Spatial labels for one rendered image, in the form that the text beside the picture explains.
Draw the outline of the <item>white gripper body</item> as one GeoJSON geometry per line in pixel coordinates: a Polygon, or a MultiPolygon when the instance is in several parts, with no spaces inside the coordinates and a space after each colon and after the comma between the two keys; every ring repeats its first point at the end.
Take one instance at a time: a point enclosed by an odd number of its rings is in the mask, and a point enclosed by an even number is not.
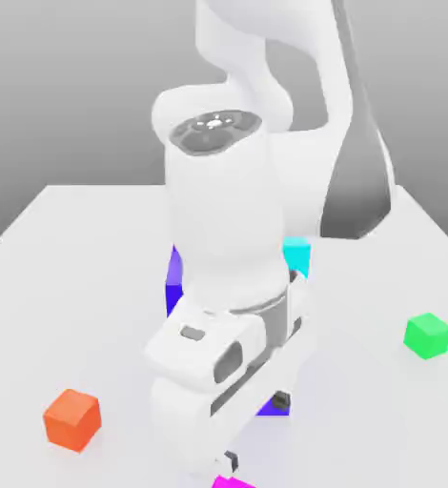
{"type": "Polygon", "coordinates": [[[316,345],[309,304],[302,273],[279,300],[247,314],[179,299],[150,341],[153,428],[167,456],[189,473],[212,469],[273,395],[293,392],[316,345]]]}

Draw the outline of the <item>small magenta cube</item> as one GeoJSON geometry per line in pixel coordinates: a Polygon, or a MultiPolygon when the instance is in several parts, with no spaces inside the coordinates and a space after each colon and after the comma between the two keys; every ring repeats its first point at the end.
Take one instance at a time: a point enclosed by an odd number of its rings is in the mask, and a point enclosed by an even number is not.
{"type": "Polygon", "coordinates": [[[211,488],[255,488],[252,484],[234,477],[217,476],[211,488]]]}

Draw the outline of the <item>small orange cube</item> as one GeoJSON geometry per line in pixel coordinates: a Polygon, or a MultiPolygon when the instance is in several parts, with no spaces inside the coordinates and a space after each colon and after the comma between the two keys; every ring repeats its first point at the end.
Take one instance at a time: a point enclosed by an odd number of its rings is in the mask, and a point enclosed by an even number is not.
{"type": "Polygon", "coordinates": [[[66,389],[43,414],[48,441],[81,453],[102,426],[99,400],[66,389]]]}

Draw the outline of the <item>small cyan cube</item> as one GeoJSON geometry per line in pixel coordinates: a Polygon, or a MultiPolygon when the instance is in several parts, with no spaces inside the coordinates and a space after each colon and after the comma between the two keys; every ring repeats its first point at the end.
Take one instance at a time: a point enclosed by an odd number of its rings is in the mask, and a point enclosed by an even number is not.
{"type": "Polygon", "coordinates": [[[309,276],[311,262],[311,244],[303,236],[287,236],[283,239],[282,251],[290,270],[309,276]]]}

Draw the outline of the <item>small green cube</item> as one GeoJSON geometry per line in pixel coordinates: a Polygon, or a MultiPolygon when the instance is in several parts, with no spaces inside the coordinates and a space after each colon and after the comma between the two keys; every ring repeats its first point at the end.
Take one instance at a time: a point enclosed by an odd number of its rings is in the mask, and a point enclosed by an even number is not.
{"type": "Polygon", "coordinates": [[[403,344],[422,359],[430,359],[448,351],[448,323],[426,313],[408,319],[403,344]]]}

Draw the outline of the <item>large blue box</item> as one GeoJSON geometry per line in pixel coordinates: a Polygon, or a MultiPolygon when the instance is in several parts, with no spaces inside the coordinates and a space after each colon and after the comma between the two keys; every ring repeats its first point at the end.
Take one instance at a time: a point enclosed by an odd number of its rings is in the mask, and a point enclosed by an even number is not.
{"type": "MultiPolygon", "coordinates": [[[[166,311],[170,315],[174,306],[181,296],[183,296],[182,289],[183,264],[180,254],[176,247],[173,247],[167,270],[165,281],[165,297],[166,297],[166,311]]],[[[263,405],[263,407],[256,413],[258,417],[287,417],[291,412],[278,411],[272,406],[271,398],[263,405]]]]}

